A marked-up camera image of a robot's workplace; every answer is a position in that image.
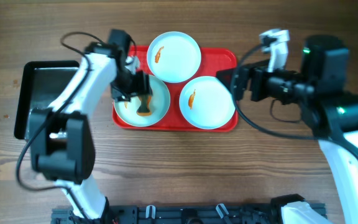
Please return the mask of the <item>white plate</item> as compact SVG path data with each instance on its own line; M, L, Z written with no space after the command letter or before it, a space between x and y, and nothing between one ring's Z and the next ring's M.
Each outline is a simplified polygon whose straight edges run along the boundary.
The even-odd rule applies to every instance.
M135 127L146 127L158 123L167 113L170 107L170 92L163 81L153 75L149 75L152 96L149 103L151 115L141 116L137 110L141 106L139 97L133 97L129 102L117 102L114 104L115 114L121 118L124 124Z
M201 49L190 35L170 31L157 36L147 50L147 65L167 83L189 80L201 65Z
M229 90L212 76L189 81L180 93L179 107L183 117L200 129L220 128L235 112Z

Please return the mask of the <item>orange green sponge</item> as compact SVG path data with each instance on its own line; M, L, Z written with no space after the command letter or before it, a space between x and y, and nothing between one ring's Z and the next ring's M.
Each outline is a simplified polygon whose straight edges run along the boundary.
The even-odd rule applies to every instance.
M151 95L140 95L138 96L138 99L140 101L140 106L138 107L136 113L139 116L150 116L152 114L152 111L150 109L150 101L152 99Z

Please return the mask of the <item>white plate back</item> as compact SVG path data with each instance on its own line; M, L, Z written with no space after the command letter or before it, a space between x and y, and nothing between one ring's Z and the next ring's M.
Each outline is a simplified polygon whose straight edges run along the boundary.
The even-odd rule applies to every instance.
M147 50L147 65L167 83L189 80L201 65L201 49L190 35L170 31L157 36Z

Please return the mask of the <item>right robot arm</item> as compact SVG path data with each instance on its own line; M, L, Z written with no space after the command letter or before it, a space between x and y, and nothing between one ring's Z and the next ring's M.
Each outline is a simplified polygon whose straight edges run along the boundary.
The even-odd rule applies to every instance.
M268 60L247 63L242 58L236 67L220 70L217 78L234 104L250 91L252 101L270 97L299 106L302 122L331 168L345 221L358 223L358 95L344 88L349 50L335 36L309 36L296 72L271 66L279 44L277 36L261 35L257 48L270 53Z

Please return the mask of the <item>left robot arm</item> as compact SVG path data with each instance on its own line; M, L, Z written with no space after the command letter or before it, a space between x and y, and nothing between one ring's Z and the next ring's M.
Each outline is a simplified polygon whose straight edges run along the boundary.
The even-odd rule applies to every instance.
M92 171L96 151L88 117L103 91L111 87L115 101L152 96L149 76L141 72L134 45L124 30L113 29L108 41L98 37L84 50L78 70L62 93L45 109L29 115L29 140L16 164L16 180L31 192L61 189L73 207L73 223L113 223L108 198Z

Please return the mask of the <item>red plastic tray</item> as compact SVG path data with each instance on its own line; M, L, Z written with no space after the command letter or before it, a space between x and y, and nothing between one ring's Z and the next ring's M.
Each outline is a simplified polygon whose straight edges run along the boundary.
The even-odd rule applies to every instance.
M137 56L141 62L141 69L144 72L150 73L150 69L146 62L148 47L141 45L137 47ZM236 56L228 49L222 48L201 48L201 65L198 71L190 80L203 76L216 77L216 72L229 68L234 68L237 65ZM170 92L170 107L167 114L161 121L146 127L136 127L134 124L127 123L124 118L119 116L118 108L119 103L113 103L112 120L120 128L124 129L144 129L144 130L159 130L159 131L193 131L193 132L228 132L235 128L239 120L237 112L234 112L230 119L225 122L221 127L215 129L201 129L190 124L182 115L180 111L180 92L185 84L183 83L167 83L166 86Z

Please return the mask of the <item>black water basin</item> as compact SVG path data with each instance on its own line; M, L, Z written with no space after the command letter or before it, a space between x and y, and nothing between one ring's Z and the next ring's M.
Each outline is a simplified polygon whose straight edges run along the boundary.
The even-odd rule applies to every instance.
M35 109L45 109L65 89L80 64L75 60L33 61L25 64L14 137L29 138L28 118Z

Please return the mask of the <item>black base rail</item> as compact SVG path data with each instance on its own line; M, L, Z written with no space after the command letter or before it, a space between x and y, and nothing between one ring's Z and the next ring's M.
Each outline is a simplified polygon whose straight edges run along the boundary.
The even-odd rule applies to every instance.
M231 223L280 223L278 213L267 203L252 203L242 206L227 206ZM203 223L223 223L215 206L155 207L152 212L146 207L111 206L114 223L163 223L186 224L192 218Z

